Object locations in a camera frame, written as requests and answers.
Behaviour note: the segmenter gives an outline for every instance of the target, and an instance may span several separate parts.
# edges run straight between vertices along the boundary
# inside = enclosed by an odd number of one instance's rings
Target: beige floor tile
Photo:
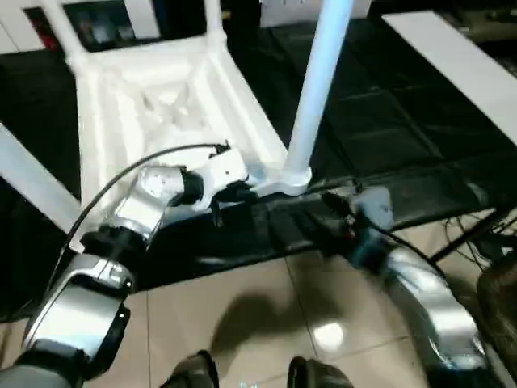
[[[147,293],[130,296],[125,305],[131,318],[115,361],[104,375],[85,384],[87,387],[149,387]]]
[[[345,356],[334,364],[357,388],[424,388],[422,367],[408,339]]]
[[[477,280],[482,274],[482,270],[475,263],[458,253],[452,253],[441,260],[438,266],[455,289],[463,289],[466,293],[475,292]]]
[[[184,339],[173,343],[189,353],[207,349],[214,356],[221,386],[238,388],[287,372],[295,355],[314,356],[285,260],[239,268],[149,293],[151,344],[166,344],[170,331]],[[151,352],[151,370],[159,377],[179,358],[168,344]],[[159,354],[163,360],[155,360]]]
[[[453,231],[451,228],[451,238],[454,237]],[[426,255],[433,255],[440,248],[444,247],[447,241],[443,233],[443,225],[441,222],[414,226],[405,229],[404,232],[406,233],[407,240]]]
[[[321,360],[407,335],[401,315],[379,283],[351,268],[345,259],[309,268],[304,263],[311,255],[289,256],[288,266]]]
[[[474,224],[476,224],[476,222],[480,221],[482,218],[489,216],[493,211],[493,209],[488,209],[483,210],[482,212],[465,214],[460,217],[461,223],[464,227],[471,227]]]
[[[407,233],[406,233],[405,230],[396,230],[394,233],[395,233],[395,235],[397,237],[400,237],[400,238],[403,238],[403,239],[407,239],[408,238],[407,237]]]
[[[20,355],[26,325],[26,319],[0,325],[0,369],[13,365]]]
[[[249,386],[243,386],[240,388],[287,388],[288,386],[288,366],[286,365],[285,371],[286,374],[280,377],[274,377],[270,378],[269,380],[266,380],[265,382],[257,382],[255,384],[251,384]]]
[[[179,326],[182,306],[171,296],[173,289],[174,285],[170,285],[149,291],[151,386],[161,386],[174,367],[191,353]]]

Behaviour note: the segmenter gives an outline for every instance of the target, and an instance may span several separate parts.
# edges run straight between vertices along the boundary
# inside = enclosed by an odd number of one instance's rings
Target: black cloth
[[[285,145],[313,31],[313,24],[301,24],[229,37],[234,60]],[[78,197],[75,85],[65,64],[48,52],[0,56],[0,85],[0,120]],[[515,146],[380,20],[350,24],[311,167],[304,196],[226,209],[222,229],[210,217],[165,228],[140,287],[321,245],[325,240],[314,238],[310,221],[331,234],[341,222],[318,195],[330,188],[386,186],[399,228],[502,205],[517,195],[506,172],[517,167]],[[2,183],[0,212],[10,233],[2,236],[0,284],[11,297],[38,296],[63,235]],[[7,306],[5,298],[0,305]]]

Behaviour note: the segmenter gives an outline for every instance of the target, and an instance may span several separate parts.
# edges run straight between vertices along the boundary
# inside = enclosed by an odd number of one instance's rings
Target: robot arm
[[[330,193],[324,201],[343,218],[354,215],[358,239],[346,257],[383,282],[406,321],[430,386],[500,387],[477,324],[444,274],[423,254],[381,233],[393,226],[388,191],[371,188],[351,200]]]
[[[76,387],[106,372],[130,318],[124,300],[166,210],[203,211],[218,192],[246,179],[236,150],[195,171],[142,168],[100,227],[82,238],[84,253],[74,256],[27,324],[23,354],[0,373],[0,387]]]

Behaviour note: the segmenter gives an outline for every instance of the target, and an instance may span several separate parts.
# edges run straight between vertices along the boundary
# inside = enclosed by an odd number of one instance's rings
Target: floor
[[[447,241],[442,222],[398,233],[427,254]],[[467,287],[481,271],[457,253],[440,265]],[[89,387],[158,387],[200,349],[216,359],[223,388],[285,387],[296,355],[336,365],[359,388],[427,386],[394,305],[340,257],[289,256],[138,293],[127,306],[132,318],[115,363]],[[17,357],[24,324],[0,326],[2,367]]]

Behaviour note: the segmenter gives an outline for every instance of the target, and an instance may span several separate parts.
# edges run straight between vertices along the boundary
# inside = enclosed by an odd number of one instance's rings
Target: wire
[[[448,233],[448,227],[449,225],[451,225],[451,221],[453,220],[453,218],[449,218],[445,221],[445,223],[443,224],[443,233],[445,234],[445,238],[447,239],[447,242],[450,244],[451,243],[451,237],[449,236],[449,233]],[[458,222],[458,225],[460,226],[461,228],[461,231],[463,233],[465,233],[465,228],[463,227],[463,224],[461,223],[461,220],[456,217],[456,220]],[[458,255],[460,255],[461,257],[463,257],[464,259],[470,261],[471,263],[474,263],[476,264],[482,271],[485,270],[485,267],[483,267],[483,265],[479,262],[478,258],[477,258],[477,254],[474,252],[474,250],[472,249],[471,245],[470,245],[470,242],[467,242],[467,245],[469,246],[469,250],[470,250],[470,253],[472,254],[473,257],[468,257],[465,253],[463,253],[462,251],[460,251],[459,249],[456,249],[456,253]]]
[[[388,231],[388,230],[385,230],[385,229],[382,229],[380,226],[378,226],[377,224],[375,224],[374,222],[368,220],[367,218],[364,218],[365,220],[367,220],[367,223],[370,227],[372,227],[373,229],[375,229],[377,232],[379,232],[380,234],[383,234],[384,236],[386,237],[389,237],[391,238],[394,242],[396,243],[399,243],[401,244],[402,246],[410,249],[411,251],[413,251],[414,253],[416,253],[418,256],[420,256],[422,259],[426,260],[426,262],[431,265],[433,267],[433,269],[435,269],[436,271],[438,271],[438,273],[440,273],[441,275],[443,275],[443,271],[441,270],[440,267],[438,267],[438,265],[436,265],[436,263],[433,263],[430,259],[429,259],[429,256],[427,256],[425,253],[423,253],[422,251],[420,251],[415,245],[413,245],[411,242],[407,242],[405,239],[403,238],[400,238],[398,237],[397,235],[395,235],[394,233]]]
[[[216,151],[219,153],[222,150],[226,150],[228,148],[227,145],[217,144],[217,143],[202,143],[202,144],[191,144],[191,145],[181,145],[179,147],[172,147],[167,148],[165,150],[161,150],[158,152],[155,152],[153,154],[147,155],[143,157],[140,160],[137,160],[133,164],[127,166],[124,168],[121,172],[119,172],[117,175],[115,175],[91,200],[91,202],[82,210],[81,214],[79,214],[79,217],[77,220],[75,220],[74,224],[70,228],[70,231],[66,235],[65,242],[63,243],[63,247],[61,248],[61,251],[59,253],[59,257],[57,258],[57,262],[54,265],[54,269],[52,272],[52,275],[50,276],[48,283],[47,283],[47,289],[45,290],[45,293],[47,293],[50,290],[50,287],[52,286],[52,283],[54,282],[54,278],[57,274],[57,269],[59,268],[61,261],[63,260],[63,257],[65,255],[66,250],[68,249],[69,244],[72,242],[72,238],[74,238],[74,235],[79,230],[79,227],[84,222],[90,211],[100,202],[100,200],[103,198],[103,196],[112,188],[116,183],[118,183],[122,178],[124,178],[127,174],[134,171],[138,167],[146,164],[152,159],[159,158],[160,156],[167,155],[167,154],[173,154],[174,152],[184,151],[184,150],[193,150],[197,148],[215,148]]]
[[[479,216],[477,216],[477,215],[475,215],[475,214],[464,214],[464,215],[463,215],[463,216],[461,216],[461,217],[462,217],[462,218],[463,218],[463,217],[471,217],[471,218],[474,218],[474,219],[475,219],[475,220],[477,220],[477,221],[482,221],[482,220],[483,220],[483,218],[482,218],[482,217],[479,217]],[[494,226],[492,226],[492,227],[490,228],[490,231],[494,232],[496,229],[499,229],[499,228],[502,228],[502,230],[504,230],[506,226],[504,226],[503,224],[504,224],[504,220],[502,220],[502,221],[498,222],[497,224],[495,224]]]
[[[501,221],[494,228],[492,228],[492,232],[502,233],[504,230],[508,229],[510,226],[514,225],[516,222],[517,222],[517,217],[512,218],[508,222]]]

